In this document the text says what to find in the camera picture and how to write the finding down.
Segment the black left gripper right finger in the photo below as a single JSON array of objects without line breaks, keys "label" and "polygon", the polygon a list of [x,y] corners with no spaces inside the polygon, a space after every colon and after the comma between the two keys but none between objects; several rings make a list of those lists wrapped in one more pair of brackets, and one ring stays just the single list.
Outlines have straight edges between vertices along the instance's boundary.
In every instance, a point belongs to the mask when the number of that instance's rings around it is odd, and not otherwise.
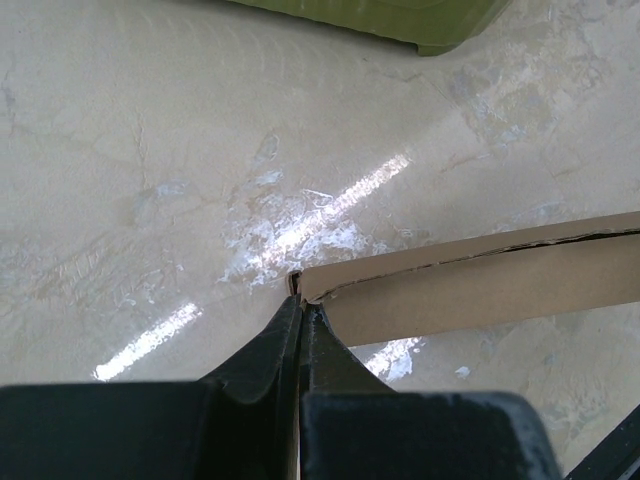
[{"label": "black left gripper right finger", "polygon": [[524,398],[397,392],[335,336],[323,307],[307,306],[305,321],[302,478],[560,478],[542,422]]}]

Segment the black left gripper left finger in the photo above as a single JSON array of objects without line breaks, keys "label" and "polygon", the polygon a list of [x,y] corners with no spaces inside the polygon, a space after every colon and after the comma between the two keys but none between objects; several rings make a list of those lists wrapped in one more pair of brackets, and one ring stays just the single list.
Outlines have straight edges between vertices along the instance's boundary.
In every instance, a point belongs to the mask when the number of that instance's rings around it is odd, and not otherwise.
[{"label": "black left gripper left finger", "polygon": [[1,390],[5,479],[293,479],[302,310],[198,380]]}]

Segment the brown cardboard box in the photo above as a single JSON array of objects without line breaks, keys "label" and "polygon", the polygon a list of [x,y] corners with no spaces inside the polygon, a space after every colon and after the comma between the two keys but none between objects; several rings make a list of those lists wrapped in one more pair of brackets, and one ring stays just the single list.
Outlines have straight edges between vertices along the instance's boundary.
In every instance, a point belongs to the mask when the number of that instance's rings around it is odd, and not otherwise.
[{"label": "brown cardboard box", "polygon": [[348,346],[639,299],[639,215],[570,221],[293,271]]}]

